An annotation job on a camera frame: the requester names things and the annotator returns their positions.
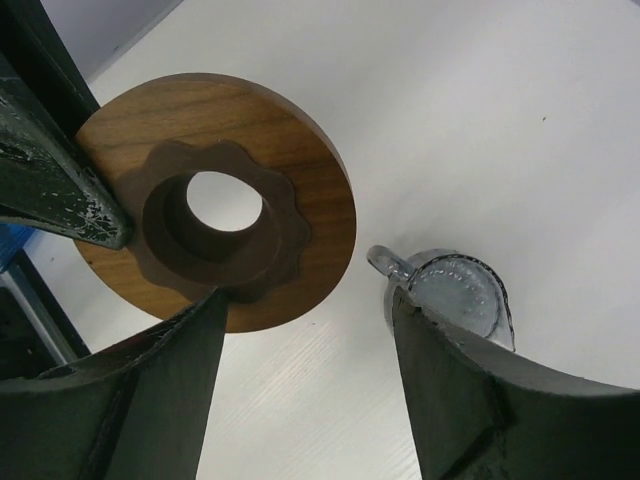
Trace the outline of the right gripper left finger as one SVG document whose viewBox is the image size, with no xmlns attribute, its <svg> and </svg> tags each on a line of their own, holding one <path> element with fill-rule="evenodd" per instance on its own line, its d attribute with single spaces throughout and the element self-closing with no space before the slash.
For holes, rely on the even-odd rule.
<svg viewBox="0 0 640 480">
<path fill-rule="evenodd" d="M 195 478 L 227 311 L 216 290 L 98 353 L 2 381 L 2 478 Z"/>
</svg>

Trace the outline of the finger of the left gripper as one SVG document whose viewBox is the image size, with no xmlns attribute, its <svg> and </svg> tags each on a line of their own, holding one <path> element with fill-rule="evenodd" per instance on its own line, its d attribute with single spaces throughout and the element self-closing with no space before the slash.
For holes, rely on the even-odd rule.
<svg viewBox="0 0 640 480">
<path fill-rule="evenodd" d="M 119 250 L 126 213 L 9 61 L 1 58 L 1 221 Z"/>
</svg>

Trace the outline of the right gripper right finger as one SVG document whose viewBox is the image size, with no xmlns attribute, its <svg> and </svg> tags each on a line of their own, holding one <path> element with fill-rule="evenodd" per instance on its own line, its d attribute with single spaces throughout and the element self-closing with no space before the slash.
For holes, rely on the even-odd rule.
<svg viewBox="0 0 640 480">
<path fill-rule="evenodd" d="M 559 372 L 392 303 L 424 479 L 636 479 L 639 393 Z"/>
</svg>

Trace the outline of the grey glass coffee server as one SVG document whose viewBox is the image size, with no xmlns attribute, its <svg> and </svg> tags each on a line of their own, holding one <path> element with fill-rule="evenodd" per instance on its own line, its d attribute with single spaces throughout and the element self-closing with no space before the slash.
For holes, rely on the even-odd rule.
<svg viewBox="0 0 640 480">
<path fill-rule="evenodd" d="M 450 249 L 424 250 L 403 259 L 382 245 L 367 252 L 368 263 L 387 279 L 383 310 L 392 329 L 398 289 L 412 303 L 514 352 L 515 332 L 508 293 L 499 275 L 481 260 Z"/>
</svg>

